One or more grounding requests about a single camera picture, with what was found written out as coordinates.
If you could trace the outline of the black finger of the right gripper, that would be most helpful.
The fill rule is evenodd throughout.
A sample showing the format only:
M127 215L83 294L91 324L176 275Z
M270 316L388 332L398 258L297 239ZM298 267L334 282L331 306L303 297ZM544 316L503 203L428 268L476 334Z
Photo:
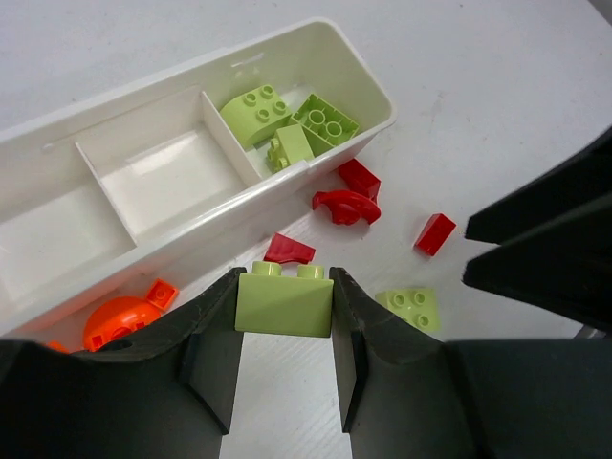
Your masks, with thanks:
M472 215L465 236L501 244L611 191L611 131Z
M611 195L485 252L463 283L611 333Z

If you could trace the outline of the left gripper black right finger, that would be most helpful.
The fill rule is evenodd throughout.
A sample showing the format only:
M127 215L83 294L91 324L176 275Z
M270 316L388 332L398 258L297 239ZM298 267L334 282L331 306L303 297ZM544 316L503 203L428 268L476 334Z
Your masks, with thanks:
M340 423L357 458L607 458L607 339L443 342L342 268L332 341Z

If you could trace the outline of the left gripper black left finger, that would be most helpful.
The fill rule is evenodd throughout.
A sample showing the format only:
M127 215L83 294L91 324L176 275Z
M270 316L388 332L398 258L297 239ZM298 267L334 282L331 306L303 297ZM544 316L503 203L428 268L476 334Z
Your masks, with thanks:
M1 343L5 458L216 458L230 431L243 336L241 270L97 352Z

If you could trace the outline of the orange dome lego assembly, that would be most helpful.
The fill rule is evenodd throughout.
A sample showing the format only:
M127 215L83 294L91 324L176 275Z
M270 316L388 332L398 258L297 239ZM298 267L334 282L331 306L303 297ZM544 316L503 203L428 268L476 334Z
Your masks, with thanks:
M157 278L144 297L117 296L104 302L88 317L80 350L97 352L109 342L148 326L169 310L179 292L172 284Z

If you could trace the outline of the green 2x2 wedge plate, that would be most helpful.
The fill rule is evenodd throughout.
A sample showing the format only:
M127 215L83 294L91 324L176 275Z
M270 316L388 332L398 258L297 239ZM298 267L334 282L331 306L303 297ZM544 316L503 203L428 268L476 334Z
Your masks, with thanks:
M429 288L396 289L375 294L375 299L406 323L423 331L440 328L435 293Z

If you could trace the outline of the red sloped brick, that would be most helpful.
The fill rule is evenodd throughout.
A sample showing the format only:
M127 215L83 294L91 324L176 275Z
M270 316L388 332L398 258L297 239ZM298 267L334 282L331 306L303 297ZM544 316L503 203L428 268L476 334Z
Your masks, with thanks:
M422 255L433 257L455 228L456 224L444 213L432 214L413 244L413 249Z

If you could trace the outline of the green lego block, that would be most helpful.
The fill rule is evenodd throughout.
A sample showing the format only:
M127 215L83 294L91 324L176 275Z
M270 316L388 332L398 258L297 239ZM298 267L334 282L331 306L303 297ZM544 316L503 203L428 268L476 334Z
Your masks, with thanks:
M316 265L284 275L278 263L255 261L241 273L234 328L239 332L328 338L334 281Z

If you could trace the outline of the small red curved slope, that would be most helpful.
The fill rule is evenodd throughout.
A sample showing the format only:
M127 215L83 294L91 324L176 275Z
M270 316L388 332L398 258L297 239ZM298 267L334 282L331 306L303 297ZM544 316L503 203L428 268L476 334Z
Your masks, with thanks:
M264 255L264 260L278 264L309 264L315 254L314 248L277 232Z

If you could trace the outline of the large red arch piece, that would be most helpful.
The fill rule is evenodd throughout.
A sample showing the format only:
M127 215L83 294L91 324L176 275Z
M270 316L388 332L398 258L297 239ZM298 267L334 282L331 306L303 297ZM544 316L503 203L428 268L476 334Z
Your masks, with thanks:
M382 211L372 200L347 189L318 191L312 198L312 207L326 206L331 212L332 222L336 225L350 226L360 219L373 224Z

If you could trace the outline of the red 1x3 brick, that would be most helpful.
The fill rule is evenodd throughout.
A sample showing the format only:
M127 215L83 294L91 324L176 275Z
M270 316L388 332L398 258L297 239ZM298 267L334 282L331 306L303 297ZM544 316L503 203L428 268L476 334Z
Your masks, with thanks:
M381 180L357 159L342 164L337 172L350 190L377 202Z

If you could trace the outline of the green sloped brick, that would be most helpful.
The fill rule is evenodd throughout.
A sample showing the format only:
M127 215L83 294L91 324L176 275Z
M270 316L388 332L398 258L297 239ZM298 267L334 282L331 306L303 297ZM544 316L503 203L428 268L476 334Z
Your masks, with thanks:
M334 105L311 94L294 112L289 124L299 124L315 157L348 142L360 126Z

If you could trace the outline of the green small 1x2 brick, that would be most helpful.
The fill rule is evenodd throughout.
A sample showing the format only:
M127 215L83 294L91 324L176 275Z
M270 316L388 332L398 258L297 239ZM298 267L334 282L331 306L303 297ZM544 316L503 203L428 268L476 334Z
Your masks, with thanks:
M277 129L267 152L268 163L274 173L300 161L311 161L314 157L304 130L298 124Z

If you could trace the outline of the green curved 2x2 brick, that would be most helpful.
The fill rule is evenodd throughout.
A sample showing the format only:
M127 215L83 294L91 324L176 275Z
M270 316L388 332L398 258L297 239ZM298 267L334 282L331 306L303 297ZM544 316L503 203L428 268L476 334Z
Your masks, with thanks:
M238 143L249 149L284 127L292 111L272 85L265 84L233 98L220 115Z

